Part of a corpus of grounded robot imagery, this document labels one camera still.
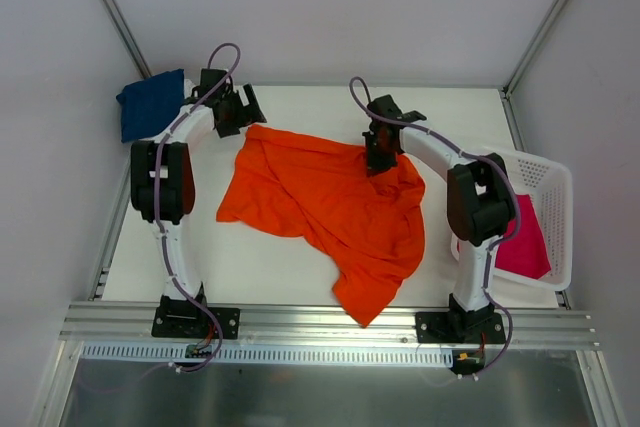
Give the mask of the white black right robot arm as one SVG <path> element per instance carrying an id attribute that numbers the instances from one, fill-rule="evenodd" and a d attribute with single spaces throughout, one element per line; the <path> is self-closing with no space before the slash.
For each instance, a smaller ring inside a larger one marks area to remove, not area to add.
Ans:
<path id="1" fill-rule="evenodd" d="M 448 311 L 429 314 L 426 333 L 447 343 L 487 339 L 495 313 L 489 293 L 494 254 L 509 223 L 520 220 L 502 157 L 464 151 L 433 130 L 423 114 L 402 112 L 390 95 L 369 101 L 363 110 L 371 118 L 363 133 L 368 175 L 389 171 L 400 155 L 409 154 L 446 183 L 446 216 L 458 239 L 459 271 Z"/>

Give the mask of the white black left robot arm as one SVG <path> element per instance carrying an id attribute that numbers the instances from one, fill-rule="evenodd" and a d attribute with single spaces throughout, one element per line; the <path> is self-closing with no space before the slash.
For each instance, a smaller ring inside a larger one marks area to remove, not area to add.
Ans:
<path id="1" fill-rule="evenodd" d="M 185 336 L 197 337 L 209 324 L 204 283 L 188 246 L 196 202 L 191 152 L 211 133 L 235 136 L 265 121 L 252 85 L 237 90 L 231 70 L 208 67 L 176 118 L 161 133 L 131 145 L 131 203 L 150 224 L 166 272 L 158 325 L 174 321 Z"/>

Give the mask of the orange t shirt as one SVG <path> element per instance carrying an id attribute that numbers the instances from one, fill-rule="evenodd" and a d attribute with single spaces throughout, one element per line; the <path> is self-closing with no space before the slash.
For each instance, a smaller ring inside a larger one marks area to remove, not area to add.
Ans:
<path id="1" fill-rule="evenodd" d="M 362 146 L 254 125 L 216 219 L 302 237 L 329 256 L 339 270 L 334 296 L 366 328 L 423 260 L 425 191 L 405 156 L 370 177 Z"/>

